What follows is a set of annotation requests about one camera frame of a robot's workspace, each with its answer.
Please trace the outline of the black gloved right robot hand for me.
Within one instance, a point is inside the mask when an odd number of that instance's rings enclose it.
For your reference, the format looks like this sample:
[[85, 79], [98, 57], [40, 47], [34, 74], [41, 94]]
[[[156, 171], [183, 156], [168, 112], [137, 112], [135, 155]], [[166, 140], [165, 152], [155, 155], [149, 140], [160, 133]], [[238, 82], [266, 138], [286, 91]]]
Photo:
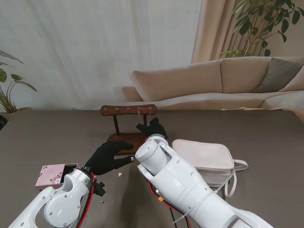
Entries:
[[150, 125], [146, 126], [143, 124], [138, 123], [136, 125], [136, 128], [145, 134], [146, 137], [150, 137], [154, 134], [160, 134], [162, 135], [165, 139], [168, 139], [167, 133], [164, 129], [164, 127], [160, 124], [159, 118], [155, 117], [150, 121]]

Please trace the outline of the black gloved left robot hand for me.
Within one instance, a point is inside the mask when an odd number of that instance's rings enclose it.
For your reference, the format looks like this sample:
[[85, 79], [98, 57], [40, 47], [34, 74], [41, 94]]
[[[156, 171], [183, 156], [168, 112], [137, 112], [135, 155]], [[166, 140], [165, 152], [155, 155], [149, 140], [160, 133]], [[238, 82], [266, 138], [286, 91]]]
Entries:
[[95, 153], [84, 165], [94, 175], [103, 175], [114, 169], [119, 169], [131, 162], [132, 156], [115, 159], [115, 155], [122, 150], [131, 150], [133, 145], [124, 141], [106, 142], [97, 148]]

